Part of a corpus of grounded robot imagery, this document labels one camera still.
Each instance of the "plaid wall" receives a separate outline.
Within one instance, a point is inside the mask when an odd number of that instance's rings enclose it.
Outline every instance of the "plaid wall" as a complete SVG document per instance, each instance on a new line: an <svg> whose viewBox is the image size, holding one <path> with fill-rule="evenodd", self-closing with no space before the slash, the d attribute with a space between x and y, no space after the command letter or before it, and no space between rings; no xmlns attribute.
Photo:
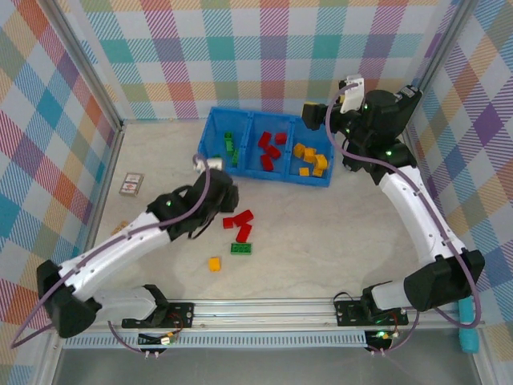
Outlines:
<svg viewBox="0 0 513 385"><path fill-rule="evenodd" d="M113 135L36 0L0 0L1 385L30 378L40 352L8 345L36 303L37 266L83 250Z"/></svg>
<svg viewBox="0 0 513 385"><path fill-rule="evenodd" d="M120 115L153 120L205 117L216 105L298 114L356 73L368 89L396 91L422 75L459 1L59 3Z"/></svg>
<svg viewBox="0 0 513 385"><path fill-rule="evenodd" d="M438 207L485 255L487 335L513 379L513 0L479 3L410 133Z"/></svg>

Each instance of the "small card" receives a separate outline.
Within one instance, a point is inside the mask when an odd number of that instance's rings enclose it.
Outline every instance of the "small card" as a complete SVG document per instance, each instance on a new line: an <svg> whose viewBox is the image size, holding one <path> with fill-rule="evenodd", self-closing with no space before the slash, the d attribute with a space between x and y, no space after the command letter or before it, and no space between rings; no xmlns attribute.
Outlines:
<svg viewBox="0 0 513 385"><path fill-rule="evenodd" d="M143 183L144 174L138 174L135 172L128 172L123 181L123 185L119 190L121 195L127 195L130 197L136 197L141 184Z"/></svg>

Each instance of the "red block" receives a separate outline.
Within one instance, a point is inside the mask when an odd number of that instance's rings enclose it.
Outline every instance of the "red block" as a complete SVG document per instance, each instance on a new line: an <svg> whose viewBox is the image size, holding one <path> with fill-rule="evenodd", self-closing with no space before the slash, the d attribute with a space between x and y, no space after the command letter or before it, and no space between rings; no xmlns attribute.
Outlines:
<svg viewBox="0 0 513 385"><path fill-rule="evenodd" d="M235 224L235 226L241 227L242 225L251 221L253 218L254 218L254 216L253 216L253 213L251 212L251 210L246 210L246 211L243 211L242 213L240 213L239 215L234 216L232 219L233 219L233 223Z"/></svg>
<svg viewBox="0 0 513 385"><path fill-rule="evenodd" d="M270 132L264 131L260 137L260 140L258 141L258 147L266 148L271 141L271 137L272 135Z"/></svg>
<svg viewBox="0 0 513 385"><path fill-rule="evenodd" d="M274 136L274 143L276 143L277 145L287 143L287 133L286 132L278 132Z"/></svg>
<svg viewBox="0 0 513 385"><path fill-rule="evenodd" d="M267 155L271 156L273 159L278 159L281 156L280 150L278 150L272 144L265 148L265 152L267 152Z"/></svg>
<svg viewBox="0 0 513 385"><path fill-rule="evenodd" d="M252 226L244 223L237 234L237 238L235 240L239 243L246 243L249 238L249 233L251 233Z"/></svg>
<svg viewBox="0 0 513 385"><path fill-rule="evenodd" d="M228 218L223 218L223 228L225 229L233 229L233 218L231 217L228 217Z"/></svg>
<svg viewBox="0 0 513 385"><path fill-rule="evenodd" d="M272 171L274 169L273 160L267 154L264 154L260 157L260 161L262 162L262 168L265 171Z"/></svg>

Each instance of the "blue bin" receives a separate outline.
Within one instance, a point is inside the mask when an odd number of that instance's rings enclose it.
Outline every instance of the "blue bin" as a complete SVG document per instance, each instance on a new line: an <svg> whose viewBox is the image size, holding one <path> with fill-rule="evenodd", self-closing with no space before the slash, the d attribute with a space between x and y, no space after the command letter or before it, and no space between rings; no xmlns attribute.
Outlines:
<svg viewBox="0 0 513 385"><path fill-rule="evenodd" d="M261 165L260 157L264 154L264 150L258 147L258 141L264 131L273 134L270 143L281 151L280 158L273 160L274 170L271 172L265 171ZM232 157L226 152L224 145L226 132L232 133L234 148L239 150L236 167L232 165ZM279 132L287 133L285 145L274 144L274 136ZM300 167L308 167L311 174L313 165L293 155L293 148L297 143L315 148L317 154L323 154L326 157L329 165L321 178L299 176ZM208 115L198 152L207 158L221 156L225 170L229 174L263 180L328 187L333 171L334 148L326 136L324 126L321 126L318 131L309 130L303 120L294 115L213 107Z"/></svg>

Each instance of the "white floor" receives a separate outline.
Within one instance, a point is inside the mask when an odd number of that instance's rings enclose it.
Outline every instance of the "white floor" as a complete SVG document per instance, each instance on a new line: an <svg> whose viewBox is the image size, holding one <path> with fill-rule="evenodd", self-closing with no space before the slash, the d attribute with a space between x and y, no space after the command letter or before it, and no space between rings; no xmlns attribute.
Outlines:
<svg viewBox="0 0 513 385"><path fill-rule="evenodd" d="M162 193L198 177L192 171L204 120L127 127L97 243L132 221ZM127 172L145 174L137 197L119 195ZM236 213L255 214L251 256L230 254L236 229L221 215L194 241L185 236L112 277L108 287L156 284L168 298L327 298L341 290L402 278L417 269L413 243L388 198L363 171L337 158L329 188L234 178ZM211 273L208 259L221 256Z"/></svg>

